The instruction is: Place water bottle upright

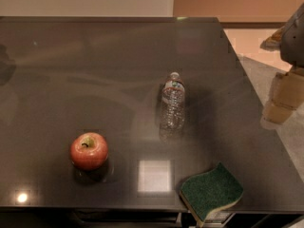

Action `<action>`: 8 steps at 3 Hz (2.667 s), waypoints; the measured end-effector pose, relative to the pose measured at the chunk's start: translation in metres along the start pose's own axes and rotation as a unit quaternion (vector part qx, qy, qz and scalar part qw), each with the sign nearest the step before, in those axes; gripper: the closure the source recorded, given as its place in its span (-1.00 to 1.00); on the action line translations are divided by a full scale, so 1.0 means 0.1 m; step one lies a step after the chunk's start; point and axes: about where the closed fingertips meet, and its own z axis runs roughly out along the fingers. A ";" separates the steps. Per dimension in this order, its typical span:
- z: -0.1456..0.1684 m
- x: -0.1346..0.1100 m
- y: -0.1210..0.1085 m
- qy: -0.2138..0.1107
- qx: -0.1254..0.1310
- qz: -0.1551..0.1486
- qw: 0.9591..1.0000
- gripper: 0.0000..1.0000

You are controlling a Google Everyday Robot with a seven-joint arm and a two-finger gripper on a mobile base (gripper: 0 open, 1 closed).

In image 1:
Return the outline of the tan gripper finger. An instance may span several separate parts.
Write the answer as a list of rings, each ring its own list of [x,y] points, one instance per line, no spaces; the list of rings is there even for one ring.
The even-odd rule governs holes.
[[[277,73],[272,81],[261,125],[276,129],[283,125],[304,103],[304,68],[293,66],[286,73]]]
[[[280,50],[283,30],[284,27],[277,29],[271,36],[261,43],[260,47],[268,51]]]

